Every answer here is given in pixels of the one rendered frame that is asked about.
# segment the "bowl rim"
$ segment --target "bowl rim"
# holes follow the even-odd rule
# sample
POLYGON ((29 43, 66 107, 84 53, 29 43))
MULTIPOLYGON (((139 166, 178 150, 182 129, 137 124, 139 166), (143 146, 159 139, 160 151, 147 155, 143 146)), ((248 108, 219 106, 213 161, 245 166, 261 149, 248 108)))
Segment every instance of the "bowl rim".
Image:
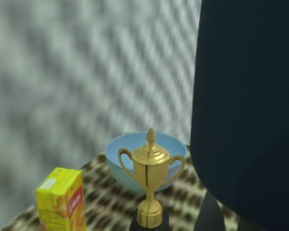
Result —
MULTIPOLYGON (((116 166, 118 166, 118 167, 122 167, 122 166, 114 163, 110 158, 107 158, 107 153, 108 153, 107 150, 108 150, 108 147, 110 146, 111 143, 113 143, 113 142, 116 141, 117 139, 122 139, 123 137, 126 137, 126 136, 131 136, 131 135, 136 135, 136 134, 144 134, 144 133, 146 134, 147 131, 129 132, 129 133, 125 133, 125 134, 122 134, 122 135, 120 135, 120 136, 117 136, 117 137, 113 138, 111 141, 109 141, 109 142, 107 143, 107 145, 106 145, 106 147, 105 147, 104 154, 105 154, 106 159, 107 159, 109 162, 111 162, 112 164, 114 164, 114 165, 116 165, 116 166)), ((163 135, 163 136, 166 136, 166 137, 168 137, 168 138, 170 138, 170 139, 173 139, 173 140, 176 140, 177 142, 179 142, 179 144, 181 144, 181 145, 184 147, 184 150, 185 150, 183 157, 184 157, 185 159, 187 158, 187 147, 186 147, 179 139, 175 138, 174 136, 171 136, 171 135, 162 133, 162 132, 155 132, 155 134, 156 134, 156 135, 158 135, 158 134, 159 134, 159 135, 163 135)), ((172 169, 172 168, 174 168, 174 167, 176 167, 176 166, 178 166, 178 165, 180 165, 180 164, 181 164, 181 163, 176 162, 176 163, 174 163, 173 165, 170 165, 168 168, 169 168, 169 169, 172 169)))

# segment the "yellow juice box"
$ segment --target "yellow juice box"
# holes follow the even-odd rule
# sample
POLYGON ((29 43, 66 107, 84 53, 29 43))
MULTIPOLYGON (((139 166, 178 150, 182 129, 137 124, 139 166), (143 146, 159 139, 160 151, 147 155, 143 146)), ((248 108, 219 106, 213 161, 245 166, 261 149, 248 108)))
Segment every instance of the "yellow juice box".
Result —
POLYGON ((36 189, 41 231, 85 231, 81 171, 56 167, 36 189))

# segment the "patterned tablecloth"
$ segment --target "patterned tablecloth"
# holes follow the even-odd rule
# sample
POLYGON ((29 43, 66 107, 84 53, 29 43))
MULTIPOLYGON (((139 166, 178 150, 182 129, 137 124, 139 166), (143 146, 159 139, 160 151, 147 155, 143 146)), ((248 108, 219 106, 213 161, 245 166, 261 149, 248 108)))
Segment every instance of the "patterned tablecloth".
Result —
MULTIPOLYGON (((82 167, 85 215, 88 231, 127 231, 140 201, 110 175, 103 153, 82 167)), ((173 231, 192 231, 206 189, 199 181, 188 156, 186 169, 169 188, 156 193, 156 199, 170 214, 173 231)), ((227 231, 236 231, 237 216, 220 205, 227 231)), ((39 217, 35 206, 22 213, 3 231, 38 231, 39 217)))

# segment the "trophy handle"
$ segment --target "trophy handle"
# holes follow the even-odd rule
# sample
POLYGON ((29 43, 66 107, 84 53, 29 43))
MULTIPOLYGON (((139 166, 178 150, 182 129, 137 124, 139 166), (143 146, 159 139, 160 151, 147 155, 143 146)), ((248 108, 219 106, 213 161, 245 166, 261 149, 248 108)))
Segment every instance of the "trophy handle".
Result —
POLYGON ((119 149, 119 151, 118 151, 118 159, 119 159, 119 162, 120 162, 121 167, 122 167, 123 170, 126 172, 126 174, 129 175, 131 178, 133 178, 135 181, 137 181, 136 176, 135 176, 134 174, 132 174, 132 173, 124 166, 124 164, 123 164, 123 162, 122 162, 122 154, 126 154, 126 155, 130 158, 130 160, 133 160, 133 159, 131 158, 131 152, 130 152, 129 150, 125 149, 125 148, 119 149))
POLYGON ((169 183, 175 181, 182 174, 182 172, 184 171, 185 164, 186 164, 185 158, 183 156, 181 156, 181 155, 175 155, 174 157, 170 158, 169 164, 172 165, 173 162, 176 161, 176 160, 180 160, 181 163, 182 163, 180 171, 174 177, 171 177, 167 181, 163 182, 162 185, 169 184, 169 183))

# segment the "trophy cup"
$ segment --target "trophy cup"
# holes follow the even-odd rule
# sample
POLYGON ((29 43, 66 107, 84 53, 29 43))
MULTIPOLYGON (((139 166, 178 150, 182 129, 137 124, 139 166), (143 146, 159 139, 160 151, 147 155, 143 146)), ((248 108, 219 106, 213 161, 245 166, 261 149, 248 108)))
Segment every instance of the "trophy cup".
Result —
POLYGON ((169 215, 162 210, 160 203, 154 200, 154 192, 161 186, 173 182, 184 170, 183 156, 170 157, 170 153, 155 144, 156 135, 152 128, 146 136, 147 144, 130 152, 127 149, 118 151, 118 159, 123 170, 146 191, 146 199, 138 205, 137 213, 132 219, 131 231, 170 231, 169 215), (126 154, 133 161, 134 172, 129 172, 121 159, 126 154), (182 166, 176 176, 165 181, 168 167, 175 160, 180 160, 182 166))

